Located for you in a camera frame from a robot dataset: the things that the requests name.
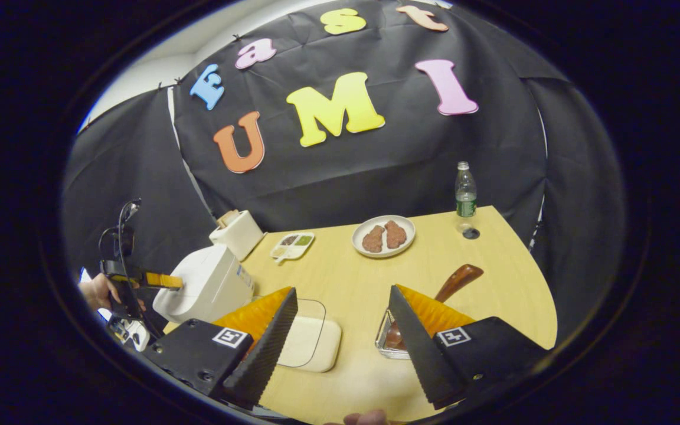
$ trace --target orange soft finger pad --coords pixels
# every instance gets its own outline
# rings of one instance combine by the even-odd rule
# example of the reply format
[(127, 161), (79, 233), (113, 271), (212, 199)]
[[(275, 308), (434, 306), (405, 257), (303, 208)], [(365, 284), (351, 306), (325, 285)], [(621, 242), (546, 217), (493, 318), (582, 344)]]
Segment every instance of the orange soft finger pad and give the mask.
[(214, 325), (248, 333), (253, 337), (253, 344), (251, 344), (251, 349), (253, 349), (256, 346), (256, 342), (264, 335), (264, 331), (267, 330), (267, 326), (272, 322), (272, 318), (277, 310), (280, 309), (291, 288), (284, 287), (254, 302), (250, 302), (234, 312), (222, 316), (214, 322)]
[(424, 325), (429, 337), (440, 331), (447, 331), (448, 329), (459, 328), (469, 323), (474, 323), (475, 320), (458, 312), (450, 307), (442, 304), (442, 302), (429, 298), (423, 293), (416, 292), (413, 289), (404, 287), (402, 285), (395, 285), (400, 289), (408, 305), (411, 306), (413, 312)]

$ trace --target green bottle label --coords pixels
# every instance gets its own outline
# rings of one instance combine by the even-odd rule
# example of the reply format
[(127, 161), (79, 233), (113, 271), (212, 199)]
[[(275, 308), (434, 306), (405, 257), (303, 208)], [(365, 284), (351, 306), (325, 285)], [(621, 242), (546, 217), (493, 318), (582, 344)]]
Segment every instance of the green bottle label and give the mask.
[(477, 212), (477, 201), (456, 201), (456, 212), (461, 217), (473, 217)]

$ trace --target pink letter i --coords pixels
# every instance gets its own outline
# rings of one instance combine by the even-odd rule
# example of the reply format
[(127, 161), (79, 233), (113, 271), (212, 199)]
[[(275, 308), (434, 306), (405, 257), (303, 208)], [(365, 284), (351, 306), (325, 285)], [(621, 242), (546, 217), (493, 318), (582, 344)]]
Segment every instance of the pink letter i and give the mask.
[(474, 113), (479, 109), (474, 100), (469, 99), (461, 84), (453, 73), (455, 65), (450, 60), (423, 60), (416, 64), (416, 69), (424, 71), (437, 89), (440, 105), (437, 110), (443, 115)]

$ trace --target meat patty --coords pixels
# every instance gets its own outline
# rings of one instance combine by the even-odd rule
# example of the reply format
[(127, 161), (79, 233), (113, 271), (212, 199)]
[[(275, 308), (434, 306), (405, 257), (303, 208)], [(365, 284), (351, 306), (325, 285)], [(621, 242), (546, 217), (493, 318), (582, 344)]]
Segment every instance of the meat patty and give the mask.
[(376, 225), (366, 236), (364, 236), (364, 241), (361, 245), (364, 246), (364, 250), (370, 253), (380, 253), (383, 250), (383, 229), (382, 226)]
[(388, 221), (385, 224), (385, 229), (388, 231), (388, 248), (394, 250), (406, 241), (406, 231), (401, 228), (395, 221)]

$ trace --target yellow letter m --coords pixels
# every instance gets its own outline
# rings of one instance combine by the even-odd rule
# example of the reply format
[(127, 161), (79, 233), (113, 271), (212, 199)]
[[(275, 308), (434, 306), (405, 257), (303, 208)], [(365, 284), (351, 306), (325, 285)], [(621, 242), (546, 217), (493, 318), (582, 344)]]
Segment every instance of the yellow letter m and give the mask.
[(303, 137), (300, 145), (308, 147), (322, 143), (326, 132), (319, 130), (319, 121), (334, 137), (340, 135), (345, 112), (348, 124), (345, 128), (351, 133), (378, 129), (385, 124), (385, 118), (374, 110), (365, 81), (365, 73), (349, 73), (340, 76), (335, 82), (332, 100), (327, 99), (312, 87), (304, 87), (288, 95), (287, 102), (295, 105)]

